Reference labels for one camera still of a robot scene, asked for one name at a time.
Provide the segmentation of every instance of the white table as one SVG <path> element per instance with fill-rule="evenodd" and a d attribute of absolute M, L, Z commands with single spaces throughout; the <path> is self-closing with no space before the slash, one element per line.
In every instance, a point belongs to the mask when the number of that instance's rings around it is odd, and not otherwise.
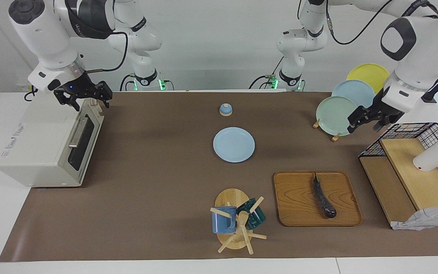
<path fill-rule="evenodd" d="M 28 106 L 21 93 L 0 93 L 0 153 Z M 401 122 L 438 122 L 438 106 L 419 102 Z M 0 253 L 30 189 L 0 172 Z M 229 259 L 174 261 L 79 261 L 0 263 L 0 273 L 438 273 L 438 257 Z"/>

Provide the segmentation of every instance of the green plate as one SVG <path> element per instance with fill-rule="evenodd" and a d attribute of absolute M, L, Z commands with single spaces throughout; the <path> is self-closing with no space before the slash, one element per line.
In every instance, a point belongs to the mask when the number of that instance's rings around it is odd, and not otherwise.
<path fill-rule="evenodd" d="M 356 104 L 344 97 L 332 96 L 324 99 L 317 107 L 316 117 L 319 126 L 330 135 L 349 134 L 348 117 L 357 108 Z"/>

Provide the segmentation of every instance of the dark green mug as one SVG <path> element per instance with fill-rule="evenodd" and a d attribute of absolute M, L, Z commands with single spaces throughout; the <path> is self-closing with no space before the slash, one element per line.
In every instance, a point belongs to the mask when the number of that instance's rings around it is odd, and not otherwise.
<path fill-rule="evenodd" d="M 236 214 L 239 214 L 241 211 L 246 211 L 249 215 L 248 222 L 246 223 L 246 229 L 253 230 L 260 226 L 262 223 L 265 222 L 266 217 L 263 214 L 263 211 L 259 206 L 256 208 L 256 210 L 252 213 L 249 212 L 249 210 L 252 208 L 252 206 L 256 203 L 256 198 L 251 198 L 246 203 L 240 205 L 236 209 Z"/>

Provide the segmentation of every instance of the plate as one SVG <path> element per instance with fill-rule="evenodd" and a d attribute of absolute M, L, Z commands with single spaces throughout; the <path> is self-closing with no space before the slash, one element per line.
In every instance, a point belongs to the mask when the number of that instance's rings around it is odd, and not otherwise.
<path fill-rule="evenodd" d="M 254 139 L 249 132 L 238 127 L 219 131 L 214 137 L 214 151 L 226 162 L 239 163 L 254 152 Z"/>
<path fill-rule="evenodd" d="M 355 103 L 344 97 L 327 97 L 317 107 L 316 117 L 320 119 L 320 128 L 330 135 L 348 135 L 348 117 L 356 108 Z"/>
<path fill-rule="evenodd" d="M 361 80 L 346 80 L 334 89 L 332 96 L 341 96 L 351 100 L 356 106 L 370 107 L 375 96 L 370 85 Z"/>
<path fill-rule="evenodd" d="M 377 94 L 383 88 L 383 84 L 389 76 L 390 73 L 378 64 L 362 64 L 351 70 L 346 79 L 364 81 L 370 85 L 375 94 Z"/>

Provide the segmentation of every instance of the yellow plate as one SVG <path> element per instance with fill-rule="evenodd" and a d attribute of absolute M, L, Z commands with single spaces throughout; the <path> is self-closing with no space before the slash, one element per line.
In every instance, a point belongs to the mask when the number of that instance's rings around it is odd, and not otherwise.
<path fill-rule="evenodd" d="M 377 94 L 383 88 L 388 76 L 390 76 L 390 73 L 378 64 L 362 64 L 351 70 L 347 80 L 355 79 L 366 82 Z"/>

